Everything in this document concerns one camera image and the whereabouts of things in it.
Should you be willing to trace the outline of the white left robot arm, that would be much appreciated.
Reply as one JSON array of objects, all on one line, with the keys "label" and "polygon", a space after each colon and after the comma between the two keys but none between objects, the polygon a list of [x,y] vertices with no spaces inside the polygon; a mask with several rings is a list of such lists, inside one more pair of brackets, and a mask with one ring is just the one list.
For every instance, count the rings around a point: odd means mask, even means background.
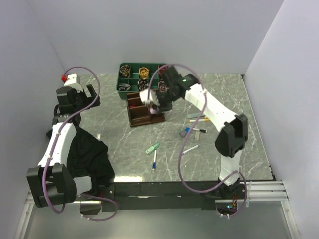
[{"label": "white left robot arm", "polygon": [[72,176],[67,169],[71,147],[79,133],[80,113],[100,105],[100,97],[92,85],[86,86],[87,96],[81,86],[63,86],[56,90],[58,103],[53,111],[50,141],[38,165],[29,168],[26,178],[35,205],[38,208],[73,203],[83,194],[88,200],[99,196],[99,186],[90,176]]}]

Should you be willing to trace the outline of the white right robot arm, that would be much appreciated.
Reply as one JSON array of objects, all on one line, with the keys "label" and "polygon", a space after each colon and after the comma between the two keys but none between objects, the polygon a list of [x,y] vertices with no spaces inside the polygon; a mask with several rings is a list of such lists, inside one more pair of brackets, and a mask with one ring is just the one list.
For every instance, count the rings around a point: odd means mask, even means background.
[{"label": "white right robot arm", "polygon": [[153,103],[154,109],[163,113],[172,109],[172,103],[180,98],[194,105],[200,113],[207,116],[219,135],[215,147],[221,155],[218,183],[206,190],[196,190],[181,183],[194,193],[207,194],[217,191],[223,198],[230,198],[239,189],[244,179],[240,172],[240,158],[248,140],[248,119],[244,114],[236,114],[212,96],[204,87],[197,74],[184,66],[190,74],[182,76],[176,70],[177,64],[164,64],[154,72],[159,74],[169,87],[166,92],[147,89],[145,103]]}]

